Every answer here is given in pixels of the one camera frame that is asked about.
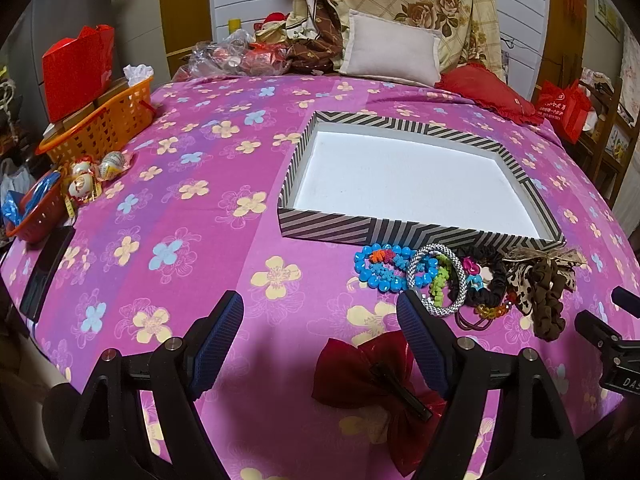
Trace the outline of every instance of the red pillow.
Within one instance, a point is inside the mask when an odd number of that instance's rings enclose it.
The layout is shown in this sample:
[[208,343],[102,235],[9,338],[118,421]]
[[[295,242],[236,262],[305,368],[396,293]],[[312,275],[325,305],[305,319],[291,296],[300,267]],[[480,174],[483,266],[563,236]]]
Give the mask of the red pillow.
[[542,124],[544,117],[529,101],[498,79],[484,65],[470,62],[442,74],[436,88],[472,99],[476,104],[516,124]]

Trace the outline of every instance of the red gift bag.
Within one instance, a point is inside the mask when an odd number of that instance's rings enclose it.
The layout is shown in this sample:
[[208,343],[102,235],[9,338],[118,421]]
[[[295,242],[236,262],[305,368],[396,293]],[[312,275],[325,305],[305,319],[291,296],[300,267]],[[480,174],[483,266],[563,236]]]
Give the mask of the red gift bag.
[[536,110],[549,119],[561,139],[575,144],[591,110],[591,101],[580,90],[578,81],[562,90],[545,81],[536,104]]
[[42,56],[49,121],[55,123],[100,97],[111,82],[113,27],[83,27]]

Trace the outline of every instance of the red ribbon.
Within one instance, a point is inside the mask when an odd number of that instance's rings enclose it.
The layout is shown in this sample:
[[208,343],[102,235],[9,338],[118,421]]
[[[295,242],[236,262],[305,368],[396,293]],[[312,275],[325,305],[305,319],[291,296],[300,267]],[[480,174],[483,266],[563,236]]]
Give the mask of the red ribbon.
[[399,383],[415,395],[409,378],[414,355],[402,331],[386,332],[360,346],[329,339],[316,364],[312,397],[334,408],[354,409],[379,405],[390,414],[386,442],[389,455],[402,476],[420,464],[442,417],[446,402],[436,392],[417,398],[431,412],[426,422],[372,373],[375,364],[386,365]]

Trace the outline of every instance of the bed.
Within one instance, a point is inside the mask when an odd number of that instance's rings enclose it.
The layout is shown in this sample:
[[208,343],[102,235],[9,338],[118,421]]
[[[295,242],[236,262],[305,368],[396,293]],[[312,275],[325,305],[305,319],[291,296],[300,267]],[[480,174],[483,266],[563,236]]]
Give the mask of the bed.
[[[448,92],[329,76],[194,80],[167,84],[153,100],[163,113],[128,145],[133,168],[81,209],[42,316],[30,324],[40,349],[79,390],[105,348],[151,351],[235,289],[244,321],[213,389],[196,403],[231,478],[401,478],[380,444],[383,413],[337,410],[310,396],[328,338],[356,344],[399,329],[396,295],[363,287],[354,246],[280,234],[287,165],[301,128],[322,110],[437,123],[503,143],[587,264],[577,269],[577,291],[564,294],[567,328],[558,341],[536,339],[530,317],[517,310],[474,337],[494,351],[538,350],[576,434],[620,402],[598,386],[598,355],[573,320],[588,309],[636,338],[639,325],[610,293],[618,285],[638,293],[638,262],[548,122],[516,126]],[[421,194],[446,205],[445,187]],[[16,242],[2,264],[16,304],[36,257]],[[143,392],[142,402],[152,449],[166,457],[151,394]],[[481,474],[496,406],[490,396],[468,479]]]

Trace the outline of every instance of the orange plastic basket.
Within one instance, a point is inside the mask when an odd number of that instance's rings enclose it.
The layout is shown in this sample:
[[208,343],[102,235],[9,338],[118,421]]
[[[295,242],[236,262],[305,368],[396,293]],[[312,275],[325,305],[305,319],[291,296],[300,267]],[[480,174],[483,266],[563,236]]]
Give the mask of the orange plastic basket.
[[[62,190],[60,189],[61,184],[62,178],[59,178],[53,187],[47,191],[42,200],[40,200],[40,203],[31,210],[27,218],[20,222],[20,225],[16,227],[10,220],[7,220],[7,237],[17,236],[20,240],[24,240],[30,244],[37,244],[44,240],[53,228],[66,216],[65,201],[62,198]],[[31,199],[36,185],[37,184],[34,184],[29,192],[20,200],[18,204],[20,211],[24,211],[24,207]]]
[[36,153],[47,153],[57,163],[73,162],[84,155],[100,160],[119,151],[154,118],[149,78],[109,99],[67,132],[44,139]]

